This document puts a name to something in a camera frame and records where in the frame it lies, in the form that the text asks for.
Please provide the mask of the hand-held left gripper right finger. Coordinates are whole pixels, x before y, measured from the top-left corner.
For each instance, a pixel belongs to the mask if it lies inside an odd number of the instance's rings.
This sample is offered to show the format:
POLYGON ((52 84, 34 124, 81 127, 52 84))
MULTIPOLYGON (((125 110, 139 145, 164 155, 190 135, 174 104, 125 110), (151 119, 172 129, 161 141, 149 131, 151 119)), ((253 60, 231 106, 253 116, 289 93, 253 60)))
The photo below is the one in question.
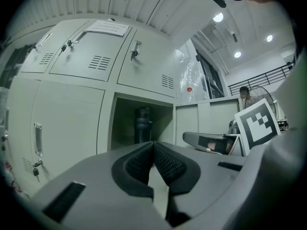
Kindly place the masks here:
POLYGON ((154 142, 154 164, 169 188, 166 220, 175 227, 195 218, 235 181, 245 158, 154 142))

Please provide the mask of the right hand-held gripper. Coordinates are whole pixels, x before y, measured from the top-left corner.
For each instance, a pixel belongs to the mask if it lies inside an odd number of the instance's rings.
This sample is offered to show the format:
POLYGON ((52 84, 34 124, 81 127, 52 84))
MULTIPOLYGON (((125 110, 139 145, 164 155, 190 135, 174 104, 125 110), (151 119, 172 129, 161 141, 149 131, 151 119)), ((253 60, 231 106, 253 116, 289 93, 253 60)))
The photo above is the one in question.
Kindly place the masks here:
POLYGON ((250 150, 268 143, 280 135, 278 124, 269 103, 261 99, 235 114, 228 133, 222 135, 184 132, 182 139, 194 149, 233 156, 247 156, 250 150))

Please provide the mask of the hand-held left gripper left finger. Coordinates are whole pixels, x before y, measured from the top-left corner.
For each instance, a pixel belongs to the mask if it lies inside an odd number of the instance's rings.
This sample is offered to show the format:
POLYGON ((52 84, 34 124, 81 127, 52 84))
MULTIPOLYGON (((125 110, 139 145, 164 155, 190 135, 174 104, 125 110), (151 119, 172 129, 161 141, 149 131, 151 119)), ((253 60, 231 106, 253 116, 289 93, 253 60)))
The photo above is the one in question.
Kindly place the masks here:
POLYGON ((86 158, 46 183, 32 203, 65 230, 170 230, 153 204, 152 142, 86 158))

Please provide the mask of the black Freedom bottle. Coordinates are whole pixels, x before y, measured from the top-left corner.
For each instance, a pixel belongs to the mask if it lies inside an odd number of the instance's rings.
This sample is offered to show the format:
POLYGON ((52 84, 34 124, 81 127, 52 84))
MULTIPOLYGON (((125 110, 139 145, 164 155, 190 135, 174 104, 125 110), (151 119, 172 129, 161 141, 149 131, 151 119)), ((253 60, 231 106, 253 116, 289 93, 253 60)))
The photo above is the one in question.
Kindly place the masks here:
POLYGON ((134 143, 143 143, 152 140, 153 109, 142 106, 134 112, 134 143))

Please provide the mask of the grey metal locker cabinet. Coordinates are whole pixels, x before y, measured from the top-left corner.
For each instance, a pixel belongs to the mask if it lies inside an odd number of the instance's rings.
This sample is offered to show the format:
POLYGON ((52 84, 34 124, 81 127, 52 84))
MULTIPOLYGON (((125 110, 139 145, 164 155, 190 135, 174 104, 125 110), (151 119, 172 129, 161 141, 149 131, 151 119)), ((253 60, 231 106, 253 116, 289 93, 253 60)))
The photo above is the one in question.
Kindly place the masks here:
POLYGON ((242 110, 237 97, 180 104, 175 48, 152 30, 123 36, 85 31, 95 20, 62 21, 31 50, 4 109, 5 172, 34 195, 79 161, 134 143, 134 112, 153 109, 152 140, 185 146, 186 131, 223 134, 242 110))

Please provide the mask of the black framed window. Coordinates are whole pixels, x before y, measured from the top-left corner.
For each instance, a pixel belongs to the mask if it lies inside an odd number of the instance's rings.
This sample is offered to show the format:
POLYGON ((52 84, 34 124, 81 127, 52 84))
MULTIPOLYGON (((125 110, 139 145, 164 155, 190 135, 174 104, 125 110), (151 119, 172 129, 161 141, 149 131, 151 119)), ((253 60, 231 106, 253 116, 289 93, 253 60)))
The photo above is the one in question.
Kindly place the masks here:
POLYGON ((196 58, 201 63, 201 67, 206 79, 206 84, 209 89, 209 98, 216 99, 225 97, 218 72, 198 51, 196 52, 196 58))

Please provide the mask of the clear plastic wrap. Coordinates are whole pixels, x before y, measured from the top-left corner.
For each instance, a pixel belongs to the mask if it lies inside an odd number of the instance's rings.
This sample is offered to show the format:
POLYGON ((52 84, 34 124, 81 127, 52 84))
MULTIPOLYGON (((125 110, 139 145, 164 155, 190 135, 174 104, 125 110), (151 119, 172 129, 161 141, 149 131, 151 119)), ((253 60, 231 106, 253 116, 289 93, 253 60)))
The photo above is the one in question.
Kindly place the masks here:
POLYGON ((207 86, 204 74, 201 73, 197 63, 182 51, 176 49, 175 54, 175 70, 177 81, 177 98, 180 104, 189 104, 182 102, 182 92, 185 88, 191 87, 197 101, 208 99, 207 86))

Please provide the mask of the black standing fan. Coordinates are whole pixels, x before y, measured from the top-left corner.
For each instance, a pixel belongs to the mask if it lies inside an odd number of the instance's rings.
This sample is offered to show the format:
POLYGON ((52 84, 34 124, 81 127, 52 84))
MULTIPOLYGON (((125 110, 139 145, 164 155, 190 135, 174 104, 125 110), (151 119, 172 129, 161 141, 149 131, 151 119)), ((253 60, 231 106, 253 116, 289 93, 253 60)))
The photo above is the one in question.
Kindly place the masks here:
POLYGON ((262 99, 265 99, 268 102, 269 107, 271 108, 275 118, 278 118, 276 100, 273 99, 272 95, 264 87, 259 85, 256 85, 249 89, 249 94, 247 98, 243 100, 243 107, 250 107, 262 99))

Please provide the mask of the black metal railing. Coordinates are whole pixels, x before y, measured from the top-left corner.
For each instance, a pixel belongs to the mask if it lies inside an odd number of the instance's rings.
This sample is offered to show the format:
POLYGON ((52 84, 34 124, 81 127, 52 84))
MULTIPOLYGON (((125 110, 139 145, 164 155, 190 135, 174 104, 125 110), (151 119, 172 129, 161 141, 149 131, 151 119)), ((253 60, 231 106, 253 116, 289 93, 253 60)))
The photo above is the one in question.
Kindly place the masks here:
POLYGON ((231 84, 228 86, 228 88, 230 90, 231 95, 236 95, 239 94, 239 89, 243 86, 252 89, 256 86, 264 87, 267 85, 275 84, 287 78, 293 66, 294 62, 288 62, 283 66, 272 69, 255 77, 231 84))

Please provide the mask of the white paper note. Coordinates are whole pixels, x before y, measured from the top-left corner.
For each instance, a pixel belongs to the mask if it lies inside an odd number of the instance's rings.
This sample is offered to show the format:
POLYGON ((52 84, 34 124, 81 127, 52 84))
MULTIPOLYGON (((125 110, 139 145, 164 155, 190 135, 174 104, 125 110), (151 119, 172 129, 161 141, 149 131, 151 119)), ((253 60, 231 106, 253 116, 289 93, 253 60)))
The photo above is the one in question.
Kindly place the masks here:
POLYGON ((88 28, 86 28, 85 31, 123 36, 128 28, 128 25, 115 23, 114 21, 97 20, 88 28))

